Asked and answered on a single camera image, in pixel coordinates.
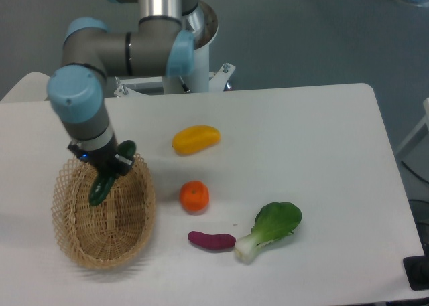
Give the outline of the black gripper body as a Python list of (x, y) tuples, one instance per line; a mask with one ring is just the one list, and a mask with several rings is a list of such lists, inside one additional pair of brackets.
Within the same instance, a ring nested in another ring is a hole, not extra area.
[(94, 149), (90, 149), (84, 142), (78, 143), (77, 141), (71, 141), (68, 149), (76, 158), (94, 167), (101, 164), (118, 144), (120, 143), (117, 142), (116, 137), (111, 137), (108, 141), (103, 141), (102, 145), (95, 145)]

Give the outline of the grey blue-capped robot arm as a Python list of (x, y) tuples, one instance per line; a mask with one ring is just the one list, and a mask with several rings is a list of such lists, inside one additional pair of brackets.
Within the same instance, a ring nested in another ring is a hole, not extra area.
[(61, 67), (48, 81), (54, 112), (70, 135), (69, 150), (100, 174), (118, 177), (133, 165), (119, 149), (103, 100), (114, 76), (180, 77), (194, 70), (194, 36), (182, 20), (198, 0), (110, 0), (137, 3), (136, 32), (112, 33), (97, 19), (82, 17), (68, 27)]

